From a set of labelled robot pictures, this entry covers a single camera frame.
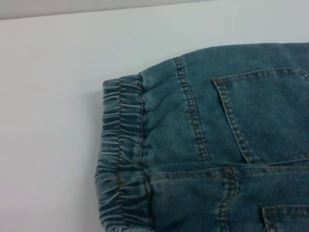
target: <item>denim pants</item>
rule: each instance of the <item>denim pants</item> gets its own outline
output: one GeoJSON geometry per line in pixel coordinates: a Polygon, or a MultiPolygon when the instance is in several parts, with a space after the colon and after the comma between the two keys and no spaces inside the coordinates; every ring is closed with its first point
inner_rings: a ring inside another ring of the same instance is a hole
{"type": "Polygon", "coordinates": [[[198,50],[104,82],[107,232],[309,231],[309,43],[198,50]]]}

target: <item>back pocket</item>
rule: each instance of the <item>back pocket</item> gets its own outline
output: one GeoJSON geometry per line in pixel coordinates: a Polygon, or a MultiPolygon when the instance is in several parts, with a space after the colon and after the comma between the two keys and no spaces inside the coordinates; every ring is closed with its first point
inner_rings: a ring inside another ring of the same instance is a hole
{"type": "Polygon", "coordinates": [[[267,232],[309,231],[309,205],[277,205],[263,207],[267,232]]]}
{"type": "Polygon", "coordinates": [[[309,75],[299,67],[213,79],[248,163],[309,159],[309,75]]]}

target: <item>denim fabric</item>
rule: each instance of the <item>denim fabric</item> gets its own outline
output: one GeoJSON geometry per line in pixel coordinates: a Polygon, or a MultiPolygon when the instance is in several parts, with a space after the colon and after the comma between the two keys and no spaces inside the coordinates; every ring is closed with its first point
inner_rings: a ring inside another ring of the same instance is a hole
{"type": "Polygon", "coordinates": [[[104,82],[107,232],[307,232],[309,43],[212,47],[104,82]]]}

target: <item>blue denim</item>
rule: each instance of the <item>blue denim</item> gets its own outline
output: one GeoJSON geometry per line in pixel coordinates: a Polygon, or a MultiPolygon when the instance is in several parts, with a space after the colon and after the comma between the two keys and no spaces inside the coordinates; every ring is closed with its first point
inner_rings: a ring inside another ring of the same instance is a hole
{"type": "Polygon", "coordinates": [[[267,43],[104,82],[106,231],[309,231],[308,72],[309,43],[267,43]]]}

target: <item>white surface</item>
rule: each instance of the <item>white surface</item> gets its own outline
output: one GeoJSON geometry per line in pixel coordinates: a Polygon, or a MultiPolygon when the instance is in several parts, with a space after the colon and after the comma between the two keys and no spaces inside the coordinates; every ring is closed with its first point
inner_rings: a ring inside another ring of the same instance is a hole
{"type": "Polygon", "coordinates": [[[103,231],[104,80],[209,46],[308,42],[308,8],[219,0],[0,21],[0,231],[103,231]]]}
{"type": "Polygon", "coordinates": [[[168,5],[203,0],[1,0],[0,19],[168,5]]]}

